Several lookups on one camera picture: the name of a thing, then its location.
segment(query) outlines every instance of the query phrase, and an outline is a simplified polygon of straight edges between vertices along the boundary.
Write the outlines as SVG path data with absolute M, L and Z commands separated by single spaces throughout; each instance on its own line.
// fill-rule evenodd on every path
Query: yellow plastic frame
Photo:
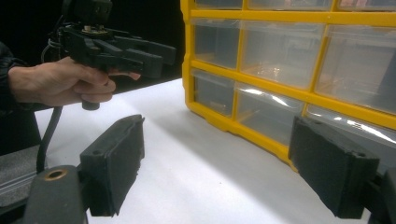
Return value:
M 276 154 L 282 161 L 289 164 L 289 148 L 277 141 L 254 132 L 249 128 L 235 121 L 235 108 L 237 105 L 237 94 L 234 95 L 233 115 L 231 118 L 222 116 L 213 110 L 194 102 L 194 79 L 191 75 L 192 68 L 206 70 L 207 72 L 228 77 L 235 81 L 241 81 L 252 86 L 259 87 L 274 93 L 279 93 L 305 102 L 303 114 L 307 105 L 318 105 L 349 117 L 367 121 L 381 127 L 396 130 L 396 116 L 376 111 L 367 107 L 351 105 L 345 102 L 337 101 L 326 96 L 314 93 L 314 87 L 318 79 L 320 62 L 323 58 L 327 46 L 327 37 L 324 36 L 321 42 L 317 63 L 314 68 L 314 76 L 307 90 L 298 90 L 293 87 L 285 86 L 272 81 L 264 80 L 258 77 L 252 77 L 240 73 L 240 60 L 236 64 L 236 70 L 229 70 L 218 67 L 209 63 L 203 63 L 194 60 L 194 28 L 191 25 L 191 19 L 194 18 L 220 18 L 220 19 L 237 19 L 237 20 L 254 20 L 254 21 L 289 21 L 289 22 L 319 22 L 325 23 L 326 29 L 329 24 L 359 24 L 383 27 L 396 27 L 396 12 L 367 12 L 367 11 L 343 11 L 337 8 L 338 0 L 333 0 L 329 11 L 271 11 L 271 10 L 251 10 L 248 9 L 248 0 L 243 1 L 240 10 L 203 10 L 197 9 L 193 0 L 180 0 L 180 7 L 183 12 L 185 22 L 186 36 L 186 53 L 182 65 L 183 87 L 185 89 L 185 102 L 187 107 L 194 113 L 204 117 L 207 122 L 217 128 L 230 133 L 243 136 L 247 140 L 263 147 Z M 241 55 L 241 46 L 243 41 L 243 30 L 239 38 L 238 55 Z

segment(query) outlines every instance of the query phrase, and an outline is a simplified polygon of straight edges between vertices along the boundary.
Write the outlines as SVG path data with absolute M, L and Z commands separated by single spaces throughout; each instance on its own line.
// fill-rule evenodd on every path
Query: black handheld device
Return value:
M 60 49 L 78 63 L 103 71 L 115 68 L 160 77 L 163 64 L 174 63 L 176 49 L 105 28 L 112 6 L 110 0 L 64 0 L 55 31 Z M 88 102 L 82 105 L 87 110 L 99 108 Z

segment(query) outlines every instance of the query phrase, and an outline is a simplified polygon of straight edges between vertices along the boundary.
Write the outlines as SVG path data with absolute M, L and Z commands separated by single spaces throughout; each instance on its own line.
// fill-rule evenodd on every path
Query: black handle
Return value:
M 97 110 L 97 109 L 99 109 L 99 107 L 100 107 L 99 103 L 91 103 L 91 102 L 82 100 L 82 108 L 84 108 L 86 110 Z

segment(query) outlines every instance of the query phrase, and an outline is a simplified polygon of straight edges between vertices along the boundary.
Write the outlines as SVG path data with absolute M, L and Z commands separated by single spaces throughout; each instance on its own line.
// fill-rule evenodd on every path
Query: black block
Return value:
M 78 169 L 71 165 L 57 166 L 36 176 L 22 223 L 87 223 Z
M 375 177 L 378 157 L 330 125 L 296 117 L 289 158 L 335 216 L 361 218 L 361 190 Z
M 112 217 L 136 180 L 145 156 L 141 115 L 120 119 L 80 154 L 81 173 L 91 181 L 83 197 L 95 217 Z
M 396 168 L 388 169 L 381 185 L 381 192 L 389 211 L 389 218 L 396 223 Z

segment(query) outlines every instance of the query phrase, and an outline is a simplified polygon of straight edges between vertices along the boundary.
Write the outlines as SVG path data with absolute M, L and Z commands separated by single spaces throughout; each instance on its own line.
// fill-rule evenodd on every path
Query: yellow storage drawer cabinet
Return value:
M 180 3 L 191 111 L 289 165 L 301 115 L 396 166 L 396 1 Z

